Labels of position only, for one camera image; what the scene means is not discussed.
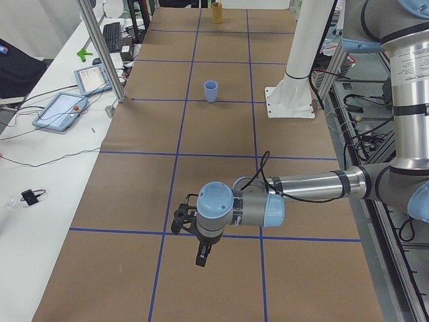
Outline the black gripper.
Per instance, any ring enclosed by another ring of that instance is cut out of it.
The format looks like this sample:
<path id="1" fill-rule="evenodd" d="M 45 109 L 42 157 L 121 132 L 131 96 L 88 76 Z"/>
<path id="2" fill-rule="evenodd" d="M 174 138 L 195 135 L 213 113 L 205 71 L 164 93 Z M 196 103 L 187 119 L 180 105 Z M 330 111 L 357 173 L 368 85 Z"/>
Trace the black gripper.
<path id="1" fill-rule="evenodd" d="M 198 246 L 195 264 L 200 267 L 205 267 L 212 245 L 217 244 L 221 240 L 222 234 L 220 233 L 214 237 L 207 237 L 198 232 L 196 236 L 200 244 Z"/>

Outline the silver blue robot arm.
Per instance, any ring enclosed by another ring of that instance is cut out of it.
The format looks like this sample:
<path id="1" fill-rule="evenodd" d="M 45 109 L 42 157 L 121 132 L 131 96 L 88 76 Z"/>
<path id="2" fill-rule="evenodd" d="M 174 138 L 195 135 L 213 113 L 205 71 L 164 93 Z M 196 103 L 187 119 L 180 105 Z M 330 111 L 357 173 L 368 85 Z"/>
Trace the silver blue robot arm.
<path id="1" fill-rule="evenodd" d="M 328 203 L 354 195 L 428 220 L 428 2 L 349 1 L 343 42 L 352 51 L 362 46 L 389 52 L 395 157 L 322 174 L 266 177 L 259 171 L 233 186 L 205 184 L 192 213 L 198 266 L 206 264 L 226 226 L 278 227 L 288 202 Z"/>

